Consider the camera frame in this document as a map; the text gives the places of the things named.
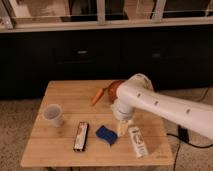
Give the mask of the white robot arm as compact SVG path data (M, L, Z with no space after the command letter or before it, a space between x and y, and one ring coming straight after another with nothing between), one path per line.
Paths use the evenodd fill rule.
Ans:
M131 120L134 109L154 113L213 140L213 106L156 93L150 80L135 74L116 90L112 111L117 120Z

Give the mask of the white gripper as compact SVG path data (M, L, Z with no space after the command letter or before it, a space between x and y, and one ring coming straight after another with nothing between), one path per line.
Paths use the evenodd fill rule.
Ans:
M130 120L134 113L134 108L120 100L115 100L111 105L112 112L117 120ZM119 137L124 136L128 129L127 121L119 121L117 124L117 134Z

